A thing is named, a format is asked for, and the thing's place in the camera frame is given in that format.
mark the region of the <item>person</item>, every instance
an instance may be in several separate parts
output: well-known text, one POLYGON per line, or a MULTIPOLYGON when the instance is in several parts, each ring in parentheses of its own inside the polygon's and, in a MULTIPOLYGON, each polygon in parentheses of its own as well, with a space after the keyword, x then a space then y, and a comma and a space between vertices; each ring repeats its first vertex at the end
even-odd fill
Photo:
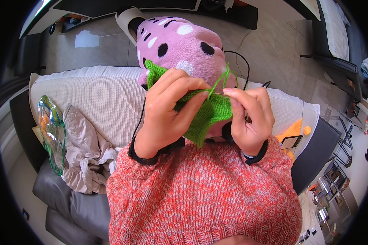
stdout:
POLYGON ((208 92, 180 112, 173 110, 176 102, 207 88, 171 68, 147 91, 143 127, 119 152, 107 183, 111 245, 296 243, 302 215, 293 163, 271 135, 275 119, 265 88, 224 89, 234 143, 199 149, 186 140, 161 152, 186 132, 208 92))

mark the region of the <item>black cuff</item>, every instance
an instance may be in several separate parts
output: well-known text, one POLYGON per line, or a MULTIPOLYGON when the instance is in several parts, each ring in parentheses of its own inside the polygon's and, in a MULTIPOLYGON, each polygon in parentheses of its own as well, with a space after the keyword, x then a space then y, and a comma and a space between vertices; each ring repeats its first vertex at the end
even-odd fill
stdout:
POLYGON ((252 164, 259 162, 265 156, 267 147, 268 147, 268 139, 265 140, 265 142, 262 145, 262 148, 259 151, 259 154, 255 158, 249 158, 246 155, 244 155, 244 157, 246 158, 245 163, 251 166, 252 164))
POLYGON ((154 165, 154 164, 156 164, 157 161, 158 161, 158 157, 160 155, 160 152, 158 151, 157 155, 155 155, 155 157, 149 158, 149 159, 138 157, 138 155, 135 152, 135 148, 134 148, 135 138, 136 138, 136 136, 132 139, 131 144, 129 145, 128 156, 130 158, 132 158, 133 160, 137 161, 138 163, 142 164, 142 165, 154 165))

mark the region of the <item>knit sweater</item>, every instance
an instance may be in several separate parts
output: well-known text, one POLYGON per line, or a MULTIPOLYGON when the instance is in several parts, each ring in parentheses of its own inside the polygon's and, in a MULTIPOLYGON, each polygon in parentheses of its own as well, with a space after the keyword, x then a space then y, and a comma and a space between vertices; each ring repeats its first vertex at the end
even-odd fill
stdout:
POLYGON ((267 244, 295 244, 301 208, 291 159, 271 136, 265 156, 248 165, 235 144, 186 140, 184 148, 141 165, 117 156, 107 182, 109 241, 116 244, 211 244, 245 235, 267 244))

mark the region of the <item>green knitted fabric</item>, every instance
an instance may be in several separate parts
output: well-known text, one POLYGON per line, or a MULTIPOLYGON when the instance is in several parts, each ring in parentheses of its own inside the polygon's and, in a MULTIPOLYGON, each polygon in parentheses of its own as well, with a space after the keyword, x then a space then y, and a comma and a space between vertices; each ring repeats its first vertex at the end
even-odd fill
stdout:
MULTIPOLYGON (((150 71, 147 77, 147 87, 150 89, 155 82, 167 71, 167 69, 157 66, 153 64, 151 60, 147 60, 145 62, 145 67, 150 71)), ((195 90, 189 95, 185 95, 179 101, 177 101, 175 109, 176 111, 180 111, 186 102, 192 98, 192 96, 196 95, 202 91, 210 91, 208 98, 203 102, 199 111, 193 118, 190 127, 184 133, 184 137, 188 140, 191 140, 193 143, 197 145, 198 148, 203 146, 204 138, 206 137, 207 131, 210 127, 216 122, 230 119, 232 117, 230 100, 228 97, 217 95, 214 92, 218 82, 225 77, 223 87, 225 88, 226 81, 228 79, 229 73, 233 73, 233 71, 229 70, 229 63, 226 65, 227 71, 221 75, 221 77, 215 82, 215 85, 212 89, 199 89, 195 90)))

